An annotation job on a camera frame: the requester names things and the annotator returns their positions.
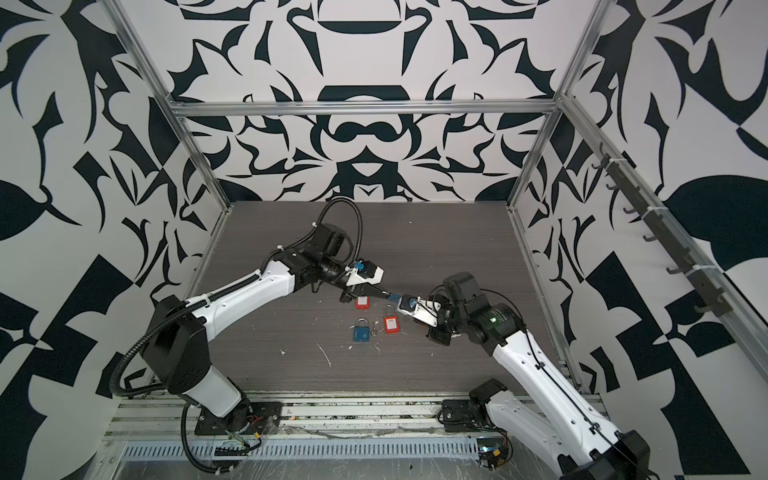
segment black mounting plate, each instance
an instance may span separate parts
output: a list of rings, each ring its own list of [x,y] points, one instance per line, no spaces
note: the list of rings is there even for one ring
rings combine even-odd
[[[472,431],[472,429],[468,429],[466,426],[472,424],[472,410],[469,406],[469,400],[443,400],[442,411],[442,421],[445,422],[446,432]],[[463,425],[452,425],[453,422],[460,422]]]
[[[281,402],[252,402],[250,404],[252,412],[247,409],[241,409],[235,412],[233,425],[244,425],[248,423],[248,429],[242,432],[242,435],[252,435],[258,433],[262,435],[265,430],[270,429],[272,425],[280,424],[280,414],[283,411]],[[197,417],[197,425],[194,428],[195,435],[226,435],[221,421],[213,415],[202,415]]]

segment black and white patterned wall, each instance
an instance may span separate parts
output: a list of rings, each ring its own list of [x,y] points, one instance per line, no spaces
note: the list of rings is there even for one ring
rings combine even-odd
[[[579,103],[765,316],[768,4],[619,0]],[[768,385],[561,120],[518,205],[580,374],[662,478],[768,472]]]
[[[543,114],[191,118],[231,200],[506,200]]]
[[[0,68],[2,477],[80,478],[220,208],[94,0],[3,2]]]
[[[595,0],[124,2],[178,101],[552,98]],[[231,200],[506,200],[541,115],[190,122]]]
[[[123,3],[177,100],[314,101],[551,98],[595,0]]]

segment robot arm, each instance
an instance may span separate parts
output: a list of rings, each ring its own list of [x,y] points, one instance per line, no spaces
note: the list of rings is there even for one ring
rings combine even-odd
[[[249,402],[243,393],[210,362],[208,342],[229,325],[260,306],[287,296],[306,285],[330,283],[342,290],[340,301],[359,295],[389,298],[375,287],[384,271],[371,261],[354,260],[349,265],[336,260],[345,238],[343,230],[320,223],[298,250],[276,254],[262,269],[235,280],[213,292],[180,302],[170,297],[158,303],[149,330],[178,309],[197,306],[184,321],[153,336],[141,356],[169,393],[179,395],[236,431]]]
[[[541,351],[519,313],[503,303],[491,306],[466,272],[445,279],[442,290],[445,295],[430,300],[404,295],[398,311],[429,325],[427,337],[446,346],[452,334],[466,333],[520,382],[547,418],[492,380],[470,393],[475,424],[512,434],[562,478],[645,477],[645,441],[634,431],[621,433],[589,405]]]

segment table surface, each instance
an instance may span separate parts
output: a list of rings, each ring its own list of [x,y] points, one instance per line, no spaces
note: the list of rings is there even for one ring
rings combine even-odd
[[[207,292],[259,268],[277,244],[298,240],[323,204],[236,202],[199,291]],[[364,233],[360,256],[384,269],[382,288],[426,295],[443,279],[468,271],[481,288],[517,304],[541,348],[556,354],[531,278],[502,202],[360,204]],[[353,239],[356,217],[338,204],[324,220]],[[346,255],[347,247],[341,254]],[[370,310],[340,303],[340,290],[308,287],[274,300],[235,322],[210,343],[214,365],[245,390],[301,392],[468,392],[493,377],[524,390],[466,335],[450,347],[425,338],[427,327],[400,316],[400,333],[383,331],[385,300]],[[488,293],[491,304],[503,302]],[[379,330],[354,343],[356,320]]]

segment cable tie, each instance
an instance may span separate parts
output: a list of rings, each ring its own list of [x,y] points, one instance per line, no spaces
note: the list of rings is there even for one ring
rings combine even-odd
[[[645,209],[645,212],[643,212],[643,214],[640,215],[640,219],[641,220],[645,220],[646,215],[648,215],[650,212],[652,212],[654,210],[669,210],[669,208],[667,208],[667,207],[651,207],[649,205],[648,208]]]
[[[685,276],[690,276],[692,273],[698,272],[700,270],[705,270],[705,269],[715,269],[722,272],[722,270],[717,265],[700,265],[697,263],[696,265],[693,265],[690,268],[690,270],[688,270]]]

